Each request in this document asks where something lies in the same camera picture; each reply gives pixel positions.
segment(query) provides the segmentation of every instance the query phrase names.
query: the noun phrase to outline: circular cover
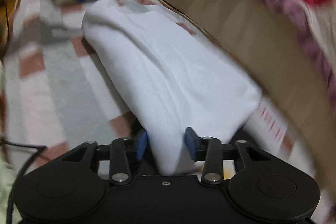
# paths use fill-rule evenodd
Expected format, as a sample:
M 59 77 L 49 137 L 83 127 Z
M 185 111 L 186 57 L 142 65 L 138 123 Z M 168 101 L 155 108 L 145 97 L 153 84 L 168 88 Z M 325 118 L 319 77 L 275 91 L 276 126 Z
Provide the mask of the circular cover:
M 245 213 L 259 220 L 292 222 L 313 213 L 320 199 L 317 183 L 290 165 L 264 161 L 232 177 L 228 192 Z
M 97 174 L 77 162 L 60 162 L 19 179 L 14 201 L 33 220 L 68 222 L 94 210 L 104 194 L 104 182 Z

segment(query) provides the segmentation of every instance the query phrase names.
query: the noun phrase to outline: purple fabric border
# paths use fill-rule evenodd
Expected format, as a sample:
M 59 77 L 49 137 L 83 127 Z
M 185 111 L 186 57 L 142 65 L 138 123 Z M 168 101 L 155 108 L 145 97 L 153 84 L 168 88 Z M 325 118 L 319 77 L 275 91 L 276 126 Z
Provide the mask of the purple fabric border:
M 304 53 L 308 55 L 313 62 L 315 69 L 322 74 L 328 87 L 328 98 L 331 103 L 331 109 L 336 118 L 336 78 L 333 74 L 330 64 L 321 51 L 318 43 L 311 34 L 307 22 L 306 14 L 299 3 L 293 0 L 255 0 L 263 3 L 275 13 L 287 15 L 290 20 L 298 27 L 298 43 Z

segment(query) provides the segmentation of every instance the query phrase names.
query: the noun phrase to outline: beige bed sheet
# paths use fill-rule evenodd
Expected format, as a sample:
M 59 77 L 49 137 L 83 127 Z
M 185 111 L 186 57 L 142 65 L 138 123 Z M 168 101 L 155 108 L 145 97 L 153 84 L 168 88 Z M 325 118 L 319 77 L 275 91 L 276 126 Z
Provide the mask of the beige bed sheet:
M 336 195 L 336 124 L 327 87 L 297 43 L 297 28 L 253 0 L 165 0 L 208 31 L 302 133 L 318 181 Z

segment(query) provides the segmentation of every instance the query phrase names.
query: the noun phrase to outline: screw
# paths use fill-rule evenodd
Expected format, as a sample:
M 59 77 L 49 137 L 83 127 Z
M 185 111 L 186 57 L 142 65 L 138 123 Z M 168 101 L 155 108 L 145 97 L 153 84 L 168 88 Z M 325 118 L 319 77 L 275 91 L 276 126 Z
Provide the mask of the screw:
M 116 173 L 112 176 L 114 181 L 123 182 L 128 179 L 128 175 L 125 173 Z
M 221 176 L 216 173 L 208 173 L 204 176 L 207 181 L 216 182 L 221 179 Z

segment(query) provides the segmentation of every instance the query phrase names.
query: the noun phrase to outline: white blanket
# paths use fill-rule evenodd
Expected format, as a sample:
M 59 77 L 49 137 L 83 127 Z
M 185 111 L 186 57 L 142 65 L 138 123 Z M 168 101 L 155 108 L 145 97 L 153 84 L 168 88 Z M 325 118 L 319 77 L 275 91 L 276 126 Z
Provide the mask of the white blanket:
M 147 130 L 162 174 L 193 169 L 186 127 L 225 143 L 259 104 L 259 87 L 231 59 L 157 11 L 128 14 L 115 0 L 100 0 L 83 31 Z

